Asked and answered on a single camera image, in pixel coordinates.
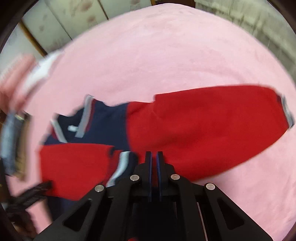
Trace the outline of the blue grey folded cloth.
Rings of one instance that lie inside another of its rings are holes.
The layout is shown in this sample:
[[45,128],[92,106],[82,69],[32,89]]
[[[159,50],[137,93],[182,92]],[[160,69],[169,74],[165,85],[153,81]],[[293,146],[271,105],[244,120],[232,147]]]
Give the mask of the blue grey folded cloth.
[[22,112],[10,112],[1,129],[1,159],[4,172],[21,181],[26,178],[27,137],[31,116]]

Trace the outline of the red and navy sweater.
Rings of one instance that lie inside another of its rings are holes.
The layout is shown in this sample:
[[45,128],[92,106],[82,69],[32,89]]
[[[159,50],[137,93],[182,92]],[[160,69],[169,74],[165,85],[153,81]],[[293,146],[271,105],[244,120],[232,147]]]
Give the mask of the red and navy sweater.
[[74,115],[52,120],[41,175],[53,184],[50,196],[78,200],[96,184],[131,175],[146,152],[161,151],[196,181],[256,156],[292,126],[285,99],[262,86],[198,88],[117,106],[89,95]]

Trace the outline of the floral wardrobe doors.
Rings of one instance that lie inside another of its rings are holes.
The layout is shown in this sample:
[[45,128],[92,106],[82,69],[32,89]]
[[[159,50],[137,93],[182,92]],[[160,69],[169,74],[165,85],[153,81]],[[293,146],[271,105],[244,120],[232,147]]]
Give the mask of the floral wardrobe doors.
[[156,1],[1,1],[1,68],[20,53],[40,59],[95,25]]

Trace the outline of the white lace curtain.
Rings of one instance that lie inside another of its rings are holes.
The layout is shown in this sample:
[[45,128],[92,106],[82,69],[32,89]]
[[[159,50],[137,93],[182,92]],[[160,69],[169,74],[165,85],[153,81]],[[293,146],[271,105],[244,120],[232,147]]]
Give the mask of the white lace curtain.
[[195,1],[195,8],[246,30],[264,44],[295,79],[295,32],[268,1]]

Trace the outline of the pink bed blanket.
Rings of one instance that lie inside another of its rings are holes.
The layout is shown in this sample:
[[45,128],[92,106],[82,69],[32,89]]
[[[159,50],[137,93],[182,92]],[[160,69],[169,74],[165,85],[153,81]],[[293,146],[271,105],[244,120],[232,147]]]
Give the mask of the pink bed blanket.
[[[8,179],[13,194],[39,181],[35,150],[53,113],[69,113],[86,93],[108,104],[149,101],[157,93],[262,84],[283,94],[295,112],[295,83],[276,57],[240,27],[176,4],[153,6],[83,33],[66,50],[28,112],[30,176]],[[295,129],[251,160],[210,178],[274,240],[295,224]]]

